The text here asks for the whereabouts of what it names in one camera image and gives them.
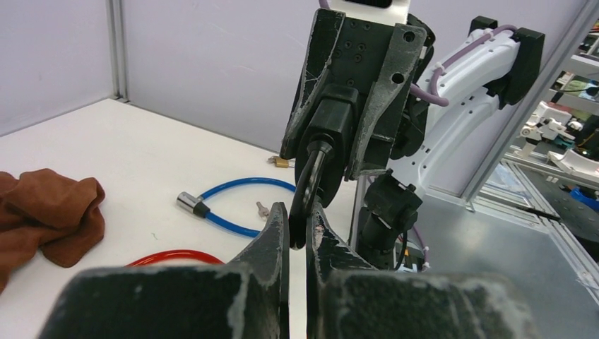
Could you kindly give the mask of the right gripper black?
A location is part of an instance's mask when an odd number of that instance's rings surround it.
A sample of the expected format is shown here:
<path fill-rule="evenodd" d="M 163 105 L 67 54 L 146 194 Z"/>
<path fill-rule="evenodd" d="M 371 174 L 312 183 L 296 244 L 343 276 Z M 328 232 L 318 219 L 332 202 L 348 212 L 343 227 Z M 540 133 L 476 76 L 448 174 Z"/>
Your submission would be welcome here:
<path fill-rule="evenodd" d="M 331 146 L 324 171 L 356 180 L 381 174 L 404 146 L 410 85 L 424 70 L 422 50 L 435 41 L 413 14 L 374 17 L 320 8 L 314 14 L 302 72 L 280 148 L 297 157 L 309 141 Z"/>

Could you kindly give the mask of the red cable lock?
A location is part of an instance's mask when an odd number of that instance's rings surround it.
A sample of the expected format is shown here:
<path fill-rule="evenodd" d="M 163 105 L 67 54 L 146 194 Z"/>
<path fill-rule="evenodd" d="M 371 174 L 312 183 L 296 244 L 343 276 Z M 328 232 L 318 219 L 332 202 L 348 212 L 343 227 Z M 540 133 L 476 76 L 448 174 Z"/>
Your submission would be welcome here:
<path fill-rule="evenodd" d="M 191 249 L 173 249 L 144 256 L 127 264 L 126 267 L 147 266 L 174 260 L 191 260 L 211 265 L 224 264 L 223 261 L 216 258 L 215 256 L 212 256 L 211 254 L 207 254 L 202 251 L 196 251 Z"/>

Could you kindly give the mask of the blue cable lock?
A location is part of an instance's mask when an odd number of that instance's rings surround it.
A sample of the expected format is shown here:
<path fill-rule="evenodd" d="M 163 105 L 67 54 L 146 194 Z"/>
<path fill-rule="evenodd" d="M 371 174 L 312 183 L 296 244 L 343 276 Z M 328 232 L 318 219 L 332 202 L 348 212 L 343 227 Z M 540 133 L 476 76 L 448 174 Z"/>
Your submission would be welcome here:
<path fill-rule="evenodd" d="M 230 234 L 255 238 L 261 229 L 253 228 L 250 222 L 241 221 L 241 215 L 249 211 L 250 203 L 258 201 L 242 195 L 250 192 L 249 186 L 274 186 L 289 192 L 295 191 L 294 184 L 280 179 L 245 177 L 219 184 L 197 196 L 183 191 L 176 197 L 176 204 Z"/>

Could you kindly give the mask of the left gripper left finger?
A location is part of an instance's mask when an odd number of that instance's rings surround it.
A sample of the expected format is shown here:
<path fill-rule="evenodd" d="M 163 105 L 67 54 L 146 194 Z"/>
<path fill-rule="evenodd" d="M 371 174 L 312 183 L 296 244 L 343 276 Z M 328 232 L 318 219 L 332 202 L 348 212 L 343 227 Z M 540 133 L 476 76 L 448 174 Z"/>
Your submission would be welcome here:
<path fill-rule="evenodd" d="M 289 226 L 264 229 L 226 264 L 94 268 L 63 289 L 41 338 L 288 338 Z"/>

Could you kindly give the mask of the black padlock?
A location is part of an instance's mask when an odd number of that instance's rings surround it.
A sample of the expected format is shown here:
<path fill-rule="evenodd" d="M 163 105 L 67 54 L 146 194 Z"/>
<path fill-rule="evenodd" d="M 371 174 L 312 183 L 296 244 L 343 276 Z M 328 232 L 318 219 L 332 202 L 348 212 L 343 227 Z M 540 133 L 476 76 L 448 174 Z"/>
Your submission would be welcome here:
<path fill-rule="evenodd" d="M 307 220 L 314 204 L 328 207 L 339 190 L 360 115 L 359 96 L 356 88 L 328 84 L 300 133 L 295 156 L 296 189 L 289 212 L 292 249 L 306 244 Z"/>

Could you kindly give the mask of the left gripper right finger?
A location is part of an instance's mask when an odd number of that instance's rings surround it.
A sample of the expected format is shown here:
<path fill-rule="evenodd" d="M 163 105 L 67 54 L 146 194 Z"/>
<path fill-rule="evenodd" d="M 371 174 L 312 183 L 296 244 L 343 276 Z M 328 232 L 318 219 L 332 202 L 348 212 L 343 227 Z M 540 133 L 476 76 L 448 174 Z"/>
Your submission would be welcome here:
<path fill-rule="evenodd" d="M 320 204 L 306 236 L 308 338 L 540 337 L 502 275 L 379 270 L 331 229 Z"/>

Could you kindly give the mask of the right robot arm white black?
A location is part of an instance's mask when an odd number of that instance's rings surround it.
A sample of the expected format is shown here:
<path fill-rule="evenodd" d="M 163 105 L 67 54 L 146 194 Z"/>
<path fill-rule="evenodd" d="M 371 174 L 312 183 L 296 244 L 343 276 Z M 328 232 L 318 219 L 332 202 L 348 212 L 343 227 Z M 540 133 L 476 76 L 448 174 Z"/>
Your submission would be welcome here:
<path fill-rule="evenodd" d="M 545 35 L 479 16 L 465 42 L 432 63 L 435 36 L 415 16 L 353 4 L 314 15 L 280 156 L 295 161 L 290 246 L 340 184 L 373 177 L 361 205 L 357 254 L 398 269 L 432 177 L 495 112 L 536 81 Z"/>

